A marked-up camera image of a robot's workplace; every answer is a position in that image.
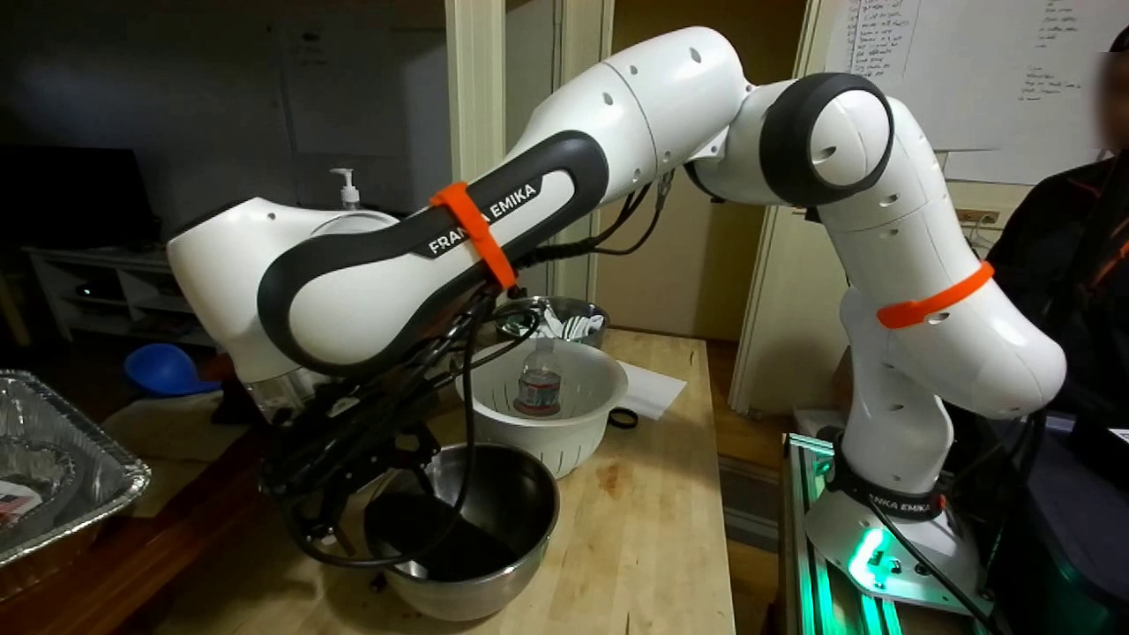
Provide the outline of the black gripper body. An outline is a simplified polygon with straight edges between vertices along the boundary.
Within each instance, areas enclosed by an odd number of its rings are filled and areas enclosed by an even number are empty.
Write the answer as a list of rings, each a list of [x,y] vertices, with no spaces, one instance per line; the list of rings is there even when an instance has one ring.
[[[308,409],[268,435],[261,488],[300,532],[328,532],[362,485],[415,467],[438,447],[426,412],[426,395],[371,395]]]

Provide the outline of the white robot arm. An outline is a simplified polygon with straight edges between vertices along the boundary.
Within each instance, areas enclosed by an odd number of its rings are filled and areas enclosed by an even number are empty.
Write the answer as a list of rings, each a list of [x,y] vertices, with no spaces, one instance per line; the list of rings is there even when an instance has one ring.
[[[923,517],[956,409],[1016,421],[1064,386],[1061,345],[967,248],[898,100],[857,73],[751,86],[702,26],[594,64],[495,171],[401,218],[248,199],[167,254],[256,405],[300,409],[333,379],[434,351],[462,292],[509,292],[544,240],[674,171],[718,201],[805,208],[828,233],[852,353],[838,458],[875,503]]]

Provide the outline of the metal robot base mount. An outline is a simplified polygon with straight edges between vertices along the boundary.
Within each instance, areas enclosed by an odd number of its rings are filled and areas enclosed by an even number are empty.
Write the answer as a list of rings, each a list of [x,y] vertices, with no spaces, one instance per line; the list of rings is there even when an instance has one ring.
[[[836,447],[782,436],[782,635],[997,635],[972,545],[831,488]]]

